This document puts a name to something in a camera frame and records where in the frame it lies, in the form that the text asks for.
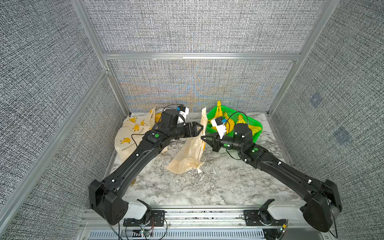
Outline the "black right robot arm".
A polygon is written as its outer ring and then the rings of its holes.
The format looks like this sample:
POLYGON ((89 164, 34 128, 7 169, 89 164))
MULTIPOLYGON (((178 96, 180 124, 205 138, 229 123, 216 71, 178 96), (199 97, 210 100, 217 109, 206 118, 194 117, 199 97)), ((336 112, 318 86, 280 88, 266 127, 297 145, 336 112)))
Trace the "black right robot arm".
POLYGON ((328 232, 342 211, 340 194, 334 182, 320 181, 279 160, 266 148, 253 142, 252 131, 247 124, 235 125, 233 136, 214 133, 201 139, 214 152, 221 148, 236 151, 244 163, 268 173, 297 193, 305 201, 300 208, 304 220, 314 229, 328 232))

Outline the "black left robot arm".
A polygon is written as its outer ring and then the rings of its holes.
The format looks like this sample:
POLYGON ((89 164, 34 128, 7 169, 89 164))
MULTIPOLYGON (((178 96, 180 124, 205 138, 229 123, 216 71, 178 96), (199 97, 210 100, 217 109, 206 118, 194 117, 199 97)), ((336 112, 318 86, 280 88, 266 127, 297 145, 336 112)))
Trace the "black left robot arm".
POLYGON ((199 136, 204 126, 197 122, 178 122, 182 116, 177 110, 162 112, 160 121, 142 137, 136 150, 113 173, 102 181, 94 180, 89 185, 92 210, 113 226, 119 223, 128 211, 136 207, 122 199, 127 188, 143 168, 172 140, 199 136))

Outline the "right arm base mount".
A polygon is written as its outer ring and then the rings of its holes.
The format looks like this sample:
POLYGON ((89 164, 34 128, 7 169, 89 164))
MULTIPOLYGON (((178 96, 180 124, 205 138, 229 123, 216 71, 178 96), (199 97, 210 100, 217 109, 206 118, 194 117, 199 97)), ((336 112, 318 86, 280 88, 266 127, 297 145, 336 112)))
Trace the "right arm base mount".
POLYGON ((277 220, 268 212, 268 207, 275 199, 268 199, 259 209, 244 210, 243 219, 246 226, 283 226, 287 224, 286 219, 277 220))

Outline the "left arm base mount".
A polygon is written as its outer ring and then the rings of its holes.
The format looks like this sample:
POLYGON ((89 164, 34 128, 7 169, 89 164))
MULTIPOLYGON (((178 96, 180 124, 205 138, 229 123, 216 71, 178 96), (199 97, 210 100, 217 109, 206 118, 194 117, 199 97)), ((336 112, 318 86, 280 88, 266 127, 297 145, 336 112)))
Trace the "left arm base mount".
POLYGON ((153 210, 142 200, 129 202, 128 210, 123 218, 124 227, 163 227, 165 222, 164 210, 153 210))

